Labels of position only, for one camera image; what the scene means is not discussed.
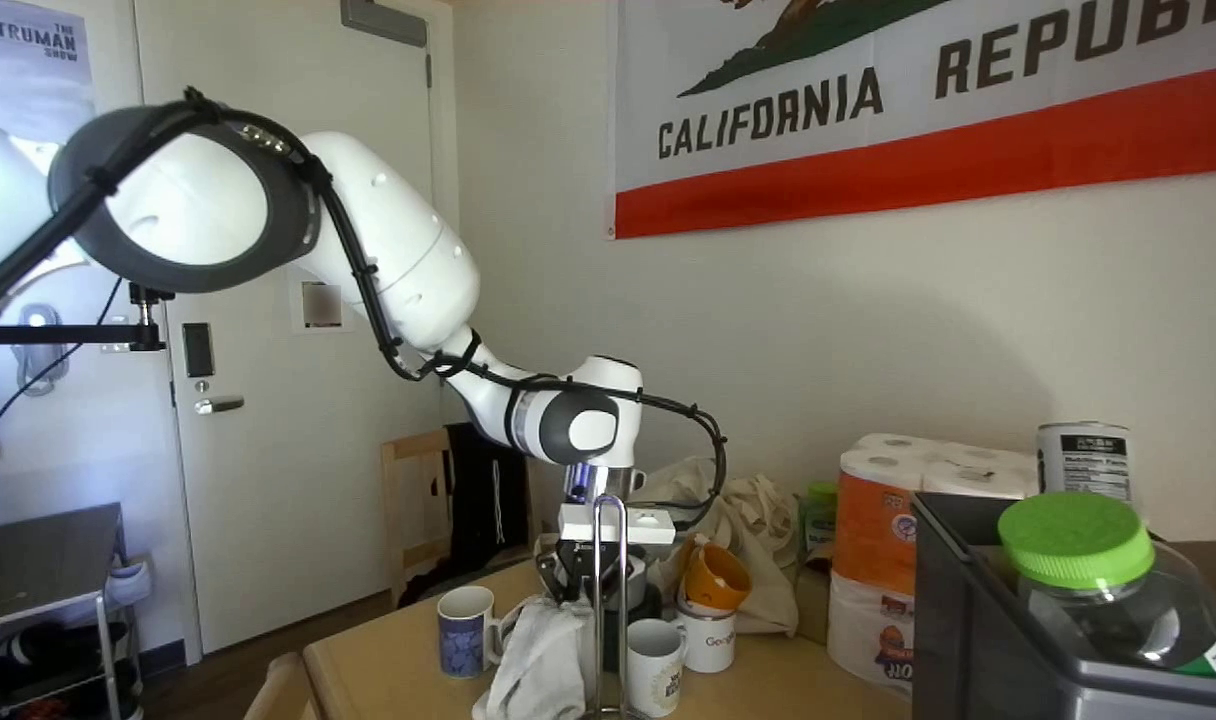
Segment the shelf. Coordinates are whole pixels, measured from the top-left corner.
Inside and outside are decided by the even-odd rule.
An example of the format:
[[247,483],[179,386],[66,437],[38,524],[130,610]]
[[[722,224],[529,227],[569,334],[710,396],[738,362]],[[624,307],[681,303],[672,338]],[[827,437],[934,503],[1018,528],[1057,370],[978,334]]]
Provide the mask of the shelf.
[[120,661],[118,647],[130,639],[130,679],[136,670],[136,639],[132,625],[120,625],[111,632],[107,607],[104,607],[104,582],[118,568],[120,556],[120,503],[102,503],[102,509],[80,509],[80,512],[61,512],[61,516],[42,516],[42,520],[20,520],[20,524],[0,524],[0,632],[48,621],[52,610],[66,607],[87,607],[98,610],[91,629],[91,647],[80,647],[87,639],[80,634],[52,634],[48,642],[66,639],[66,652],[76,647],[73,655],[45,655],[42,661],[42,639],[38,634],[38,679],[25,677],[28,667],[17,667],[17,687],[0,692],[0,716],[25,702],[42,702],[52,696],[70,696],[91,684],[102,687],[102,700],[107,702],[104,716],[120,720],[123,716],[123,687],[120,684]]

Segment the cabinet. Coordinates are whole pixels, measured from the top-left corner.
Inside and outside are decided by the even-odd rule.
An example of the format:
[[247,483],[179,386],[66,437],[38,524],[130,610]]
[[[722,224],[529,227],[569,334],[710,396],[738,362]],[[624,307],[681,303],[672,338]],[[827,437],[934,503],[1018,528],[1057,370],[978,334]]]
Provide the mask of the cabinet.
[[[111,607],[104,582],[123,553],[120,503],[0,524],[0,632],[52,621],[56,610],[91,610],[98,661],[61,665],[28,684],[0,692],[0,716],[66,696],[87,684],[104,684],[104,709],[123,716]],[[123,625],[130,661],[136,670],[132,621]]]

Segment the box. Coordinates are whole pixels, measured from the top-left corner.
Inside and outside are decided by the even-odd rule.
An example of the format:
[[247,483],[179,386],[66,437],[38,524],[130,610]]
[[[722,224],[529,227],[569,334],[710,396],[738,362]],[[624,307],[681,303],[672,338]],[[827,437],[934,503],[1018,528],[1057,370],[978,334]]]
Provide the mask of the box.
[[529,546],[529,459],[472,423],[449,423],[380,446],[391,534],[391,594],[432,571],[478,571],[504,546]]
[[1216,720],[1216,679],[1070,655],[997,568],[1009,500],[916,496],[916,720]]

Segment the mug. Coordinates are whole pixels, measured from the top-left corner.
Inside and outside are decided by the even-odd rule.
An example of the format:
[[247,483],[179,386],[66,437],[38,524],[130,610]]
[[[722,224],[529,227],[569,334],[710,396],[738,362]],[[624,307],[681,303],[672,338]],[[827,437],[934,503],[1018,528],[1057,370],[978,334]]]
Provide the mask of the mug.
[[464,582],[440,594],[440,670],[443,677],[486,677],[488,665],[500,661],[504,632],[517,625],[517,610],[510,621],[493,615],[493,588]]
[[751,592],[751,576],[738,553],[710,543],[710,541],[695,541],[688,546],[688,560],[681,571],[686,603],[695,603],[710,615],[726,615],[726,610],[738,610],[750,592]]
[[686,607],[686,667],[726,670],[738,655],[738,615],[704,615]]
[[672,716],[686,679],[686,629],[670,621],[629,625],[629,700],[640,716]]

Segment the door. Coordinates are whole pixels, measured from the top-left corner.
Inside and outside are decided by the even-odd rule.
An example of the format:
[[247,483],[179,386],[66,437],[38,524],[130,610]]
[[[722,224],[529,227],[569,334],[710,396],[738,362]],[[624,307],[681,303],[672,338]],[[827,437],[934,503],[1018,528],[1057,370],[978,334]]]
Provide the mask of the door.
[[[352,133],[432,186],[424,47],[343,27],[337,0],[136,0],[136,25],[150,105],[191,85],[294,133]],[[443,417],[361,317],[318,325],[307,294],[281,268],[168,307],[206,652],[388,588],[380,442]],[[190,331],[213,370],[190,377]]]

